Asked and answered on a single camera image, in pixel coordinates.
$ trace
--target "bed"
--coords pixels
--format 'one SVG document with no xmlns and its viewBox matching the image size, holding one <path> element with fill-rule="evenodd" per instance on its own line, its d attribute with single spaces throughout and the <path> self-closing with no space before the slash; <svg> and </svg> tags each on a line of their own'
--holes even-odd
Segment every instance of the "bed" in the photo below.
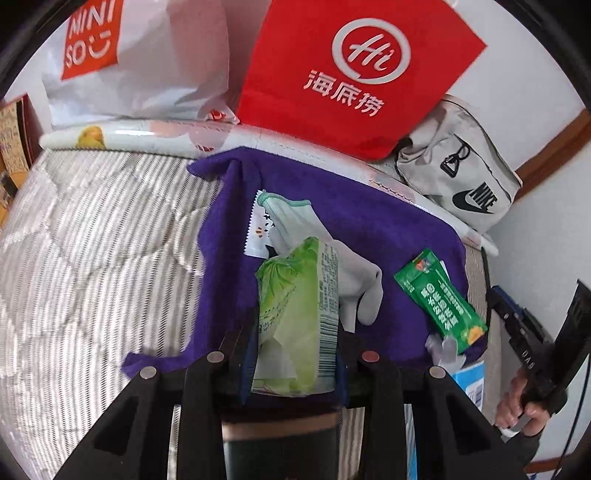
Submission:
<svg viewBox="0 0 591 480">
<path fill-rule="evenodd" d="M 128 352 L 171 356 L 189 340 L 204 271 L 194 239 L 221 183 L 187 162 L 48 150 L 18 195 L 0 236 L 0 434 L 31 479 L 51 479 L 123 389 Z M 486 257 L 472 247 L 466 275 L 486 317 Z M 499 348 L 491 323 L 489 419 Z"/>
</svg>

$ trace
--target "metal bolt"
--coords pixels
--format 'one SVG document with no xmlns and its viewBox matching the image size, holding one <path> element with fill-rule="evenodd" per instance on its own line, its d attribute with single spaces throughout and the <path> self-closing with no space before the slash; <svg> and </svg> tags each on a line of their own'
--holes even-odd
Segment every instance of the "metal bolt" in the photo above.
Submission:
<svg viewBox="0 0 591 480">
<path fill-rule="evenodd" d="M 446 376 L 446 372 L 443 368 L 435 366 L 429 369 L 429 375 L 433 378 L 443 378 Z"/>
<path fill-rule="evenodd" d="M 379 360 L 379 353 L 373 350 L 366 350 L 361 354 L 361 358 L 369 364 L 373 364 Z"/>
<path fill-rule="evenodd" d="M 139 376 L 144 380 L 149 380 L 150 378 L 154 378 L 157 372 L 155 367 L 143 367 L 139 372 Z"/>
<path fill-rule="evenodd" d="M 211 364 L 218 364 L 219 362 L 222 362 L 224 358 L 224 354 L 223 352 L 220 351 L 215 351 L 215 352 L 209 352 L 207 354 L 207 361 Z"/>
</svg>

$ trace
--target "purple towel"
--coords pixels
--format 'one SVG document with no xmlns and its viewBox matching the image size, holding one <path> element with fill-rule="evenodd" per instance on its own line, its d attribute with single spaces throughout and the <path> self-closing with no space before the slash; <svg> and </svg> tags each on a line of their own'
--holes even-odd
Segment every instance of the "purple towel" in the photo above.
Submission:
<svg viewBox="0 0 591 480">
<path fill-rule="evenodd" d="M 199 232 L 206 271 L 193 336 L 177 357 L 153 358 L 130 353 L 123 370 L 134 375 L 153 365 L 171 371 L 190 365 L 217 349 L 224 333 L 239 326 L 241 313 L 257 300 L 255 272 L 263 262 L 243 253 L 252 203 L 258 190 L 291 200 L 307 199 L 334 237 L 381 267 L 384 299 L 371 326 L 356 325 L 367 347 L 399 364 L 427 368 L 425 349 L 433 322 L 393 278 L 425 247 L 445 262 L 452 283 L 465 297 L 466 251 L 455 231 L 442 220 L 379 190 L 295 160 L 250 148 L 237 148 L 195 161 L 198 177 L 223 177 L 223 189 Z M 486 348 L 481 339 L 467 351 L 468 361 Z"/>
</svg>

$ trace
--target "green snack package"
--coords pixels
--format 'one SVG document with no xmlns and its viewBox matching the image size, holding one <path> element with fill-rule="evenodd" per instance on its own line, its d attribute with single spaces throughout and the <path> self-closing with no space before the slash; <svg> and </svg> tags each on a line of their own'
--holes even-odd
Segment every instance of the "green snack package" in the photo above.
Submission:
<svg viewBox="0 0 591 480">
<path fill-rule="evenodd" d="M 443 337 L 452 335 L 457 340 L 458 353 L 486 332 L 484 322 L 452 285 L 441 262 L 430 249 L 423 250 L 394 278 L 431 316 Z"/>
<path fill-rule="evenodd" d="M 266 260 L 259 285 L 259 355 L 252 391 L 301 396 L 334 390 L 338 253 L 309 237 Z"/>
</svg>

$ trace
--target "gray bag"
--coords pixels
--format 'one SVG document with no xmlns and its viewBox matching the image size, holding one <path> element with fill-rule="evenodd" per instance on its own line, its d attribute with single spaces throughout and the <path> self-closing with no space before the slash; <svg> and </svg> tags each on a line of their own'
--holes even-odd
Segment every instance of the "gray bag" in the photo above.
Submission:
<svg viewBox="0 0 591 480">
<path fill-rule="evenodd" d="M 522 186 L 467 106 L 450 95 L 409 135 L 394 161 L 410 187 L 480 233 L 501 220 Z"/>
</svg>

